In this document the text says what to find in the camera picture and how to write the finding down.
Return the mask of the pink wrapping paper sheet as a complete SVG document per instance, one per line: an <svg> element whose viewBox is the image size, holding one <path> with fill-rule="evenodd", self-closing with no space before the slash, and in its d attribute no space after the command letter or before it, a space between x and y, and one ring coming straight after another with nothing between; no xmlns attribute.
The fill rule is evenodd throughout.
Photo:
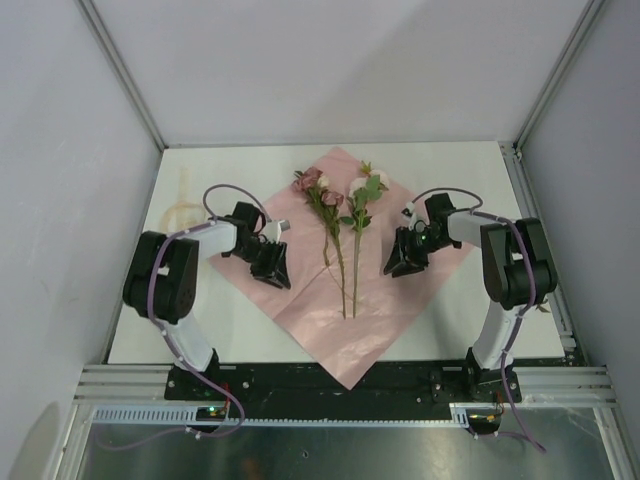
<svg viewBox="0 0 640 480"><path fill-rule="evenodd" d="M339 242L325 232L305 197L292 188L296 171L321 170L346 193L369 162L390 189L371 207L361 237L349 227ZM257 147L216 150L202 173L217 213L243 187L291 228L291 285L279 290L252 278L241 260L214 257L199 287L199 319L226 361L314 360L352 387L379 359L457 359L475 340L485 312L477 257L469 246L430 257L421 273L383 273L405 205L424 190L450 186L461 165L449 149L427 144Z"/></svg>

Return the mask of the light pink rose stem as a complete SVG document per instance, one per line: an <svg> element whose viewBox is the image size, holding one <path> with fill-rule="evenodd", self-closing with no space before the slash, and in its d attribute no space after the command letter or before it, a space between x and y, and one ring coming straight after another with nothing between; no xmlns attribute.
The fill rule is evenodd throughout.
<svg viewBox="0 0 640 480"><path fill-rule="evenodd" d="M349 215L341 218L341 222L350 227L354 233L353 248L353 287L352 317L356 318L359 305L359 267L360 253L364 230L371 224L370 204L380 200L390 189L388 175L372 166L371 162L361 161L359 173L351 182L347 195Z"/></svg>

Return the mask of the dark pink rose stem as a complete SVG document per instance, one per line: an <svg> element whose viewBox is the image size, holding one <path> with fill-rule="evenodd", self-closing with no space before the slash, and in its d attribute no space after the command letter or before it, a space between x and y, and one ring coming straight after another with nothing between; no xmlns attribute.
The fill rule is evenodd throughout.
<svg viewBox="0 0 640 480"><path fill-rule="evenodd" d="M327 269L329 269L331 265L328 256L329 245L334 247L338 263L338 285L341 293L342 317L346 318L345 264L340 241L339 221L339 213L344 202L344 196L333 190L327 174L314 166L309 167L305 171L295 171L292 188L304 196L306 204L312 209L324 227L325 244L323 247L323 258Z"/></svg>

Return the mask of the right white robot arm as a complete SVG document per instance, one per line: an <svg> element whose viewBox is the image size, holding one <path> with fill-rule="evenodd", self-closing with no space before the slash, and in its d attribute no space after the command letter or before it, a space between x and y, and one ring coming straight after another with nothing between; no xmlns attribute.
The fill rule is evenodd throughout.
<svg viewBox="0 0 640 480"><path fill-rule="evenodd" d="M482 211L483 201L457 208L451 189L439 187L417 196L402 214L384 273L394 278L427 269L432 254L465 244L481 251L482 278L490 299L479 337L459 366L442 366L429 373L432 399L437 403L516 400L519 384L513 371L512 349L526 314L553 293L558 284L548 241L537 218L511 221Z"/></svg>

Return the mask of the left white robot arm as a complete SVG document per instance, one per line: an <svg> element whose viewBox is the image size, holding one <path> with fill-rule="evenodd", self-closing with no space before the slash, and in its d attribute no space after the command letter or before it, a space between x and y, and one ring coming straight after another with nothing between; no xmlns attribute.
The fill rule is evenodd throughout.
<svg viewBox="0 0 640 480"><path fill-rule="evenodd" d="M287 244L281 240L289 229L287 220L272 220L258 207L239 202L230 215L172 234L145 231L139 237L123 302L160 331L176 365L189 371L185 385L197 398L210 399L221 387L217 352L193 311L200 264L216 255L235 256L248 264L255 280L289 289Z"/></svg>

